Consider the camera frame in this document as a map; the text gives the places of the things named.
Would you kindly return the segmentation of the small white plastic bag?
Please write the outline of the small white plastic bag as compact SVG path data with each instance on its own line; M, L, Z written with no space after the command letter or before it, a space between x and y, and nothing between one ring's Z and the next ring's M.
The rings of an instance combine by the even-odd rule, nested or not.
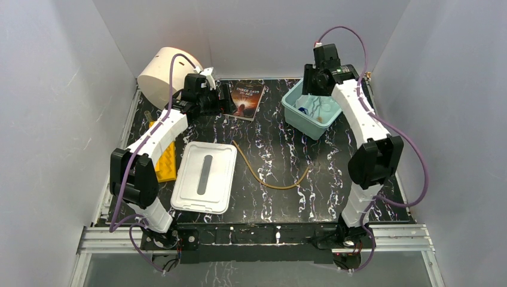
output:
M296 100L296 102L295 102L295 107L297 108L297 110L298 110L298 108L300 108L300 107L305 107L305 108L306 108L306 104L307 104L307 102L308 102L308 99L307 99L307 98L303 98L303 97L301 97L301 98L299 98L298 100Z

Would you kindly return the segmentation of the metal crucible tongs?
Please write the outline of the metal crucible tongs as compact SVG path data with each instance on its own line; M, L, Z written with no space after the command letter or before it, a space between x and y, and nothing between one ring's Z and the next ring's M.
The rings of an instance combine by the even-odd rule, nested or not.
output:
M312 118L320 117L320 113L322 110L322 97L316 96L309 106L309 116Z

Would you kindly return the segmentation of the teal plastic bin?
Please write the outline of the teal plastic bin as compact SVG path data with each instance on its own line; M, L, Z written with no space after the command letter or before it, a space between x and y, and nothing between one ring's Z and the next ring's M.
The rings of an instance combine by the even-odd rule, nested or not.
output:
M343 113L340 105L337 103L337 110L333 114L320 113L323 122L320 123L316 118L303 114L295 107L295 102L299 98L307 98L308 102L306 108L309 110L312 100L316 97L314 95L302 94L303 81L299 80L293 88L291 88L282 98L282 105L285 109L285 121L296 128L306 136L313 140L318 140L331 124Z

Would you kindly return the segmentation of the white plastic bin lid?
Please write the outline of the white plastic bin lid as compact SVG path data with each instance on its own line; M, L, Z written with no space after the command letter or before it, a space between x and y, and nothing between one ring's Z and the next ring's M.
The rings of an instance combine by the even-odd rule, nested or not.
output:
M237 148L193 141L186 145L171 197L176 210L223 214L228 210Z

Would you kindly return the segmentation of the test tube with blue cap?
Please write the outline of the test tube with blue cap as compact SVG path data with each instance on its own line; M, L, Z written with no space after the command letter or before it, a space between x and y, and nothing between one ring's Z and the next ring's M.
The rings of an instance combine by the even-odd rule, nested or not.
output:
M310 115L310 112L305 107L298 108L299 111L301 111L303 114Z

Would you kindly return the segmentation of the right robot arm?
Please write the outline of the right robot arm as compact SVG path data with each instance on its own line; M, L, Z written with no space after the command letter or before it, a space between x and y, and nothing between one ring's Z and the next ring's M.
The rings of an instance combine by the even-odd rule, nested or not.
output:
M304 67L303 94L330 96L340 106L353 132L357 150L348 163L352 189L341 213L343 227L337 241L353 247L361 238L357 227L366 224L374 197L395 174L404 142L375 119L361 87L361 79L351 65L342 65L334 44L315 43L314 63Z

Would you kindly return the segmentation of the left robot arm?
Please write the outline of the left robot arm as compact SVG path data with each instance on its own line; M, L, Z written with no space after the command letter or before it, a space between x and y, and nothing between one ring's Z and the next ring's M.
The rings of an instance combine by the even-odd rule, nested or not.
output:
M178 91L180 98L171 96L157 121L136 142L111 154L109 192L145 221L145 228L156 233L155 241L165 249L176 246L179 234L170 227L173 218L158 198L155 167L169 145L188 128L189 121L234 113L229 86L215 84L202 74L187 74Z

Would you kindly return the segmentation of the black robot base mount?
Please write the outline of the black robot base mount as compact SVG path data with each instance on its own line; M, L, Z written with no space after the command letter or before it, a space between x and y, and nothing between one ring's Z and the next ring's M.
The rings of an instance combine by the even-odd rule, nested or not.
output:
M344 261L356 268L374 244L370 227L336 222L289 224L177 224L165 235L144 231L145 251L180 251L184 264L212 261Z

